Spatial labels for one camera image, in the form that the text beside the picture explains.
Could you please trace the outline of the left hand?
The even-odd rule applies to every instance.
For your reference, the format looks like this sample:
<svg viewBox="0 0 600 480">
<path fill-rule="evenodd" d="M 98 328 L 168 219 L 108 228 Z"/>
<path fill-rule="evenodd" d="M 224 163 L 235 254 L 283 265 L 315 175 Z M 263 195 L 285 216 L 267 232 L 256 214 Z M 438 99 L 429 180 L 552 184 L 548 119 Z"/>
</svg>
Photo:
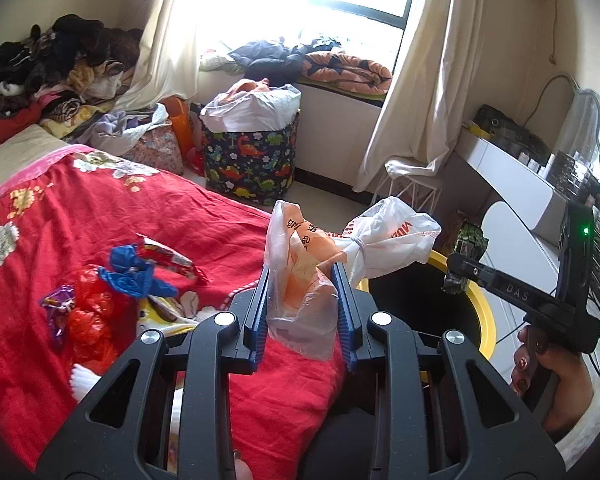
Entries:
<svg viewBox="0 0 600 480">
<path fill-rule="evenodd" d="M 234 469 L 236 480 L 253 480 L 251 469 L 237 450 L 234 451 Z"/>
</svg>

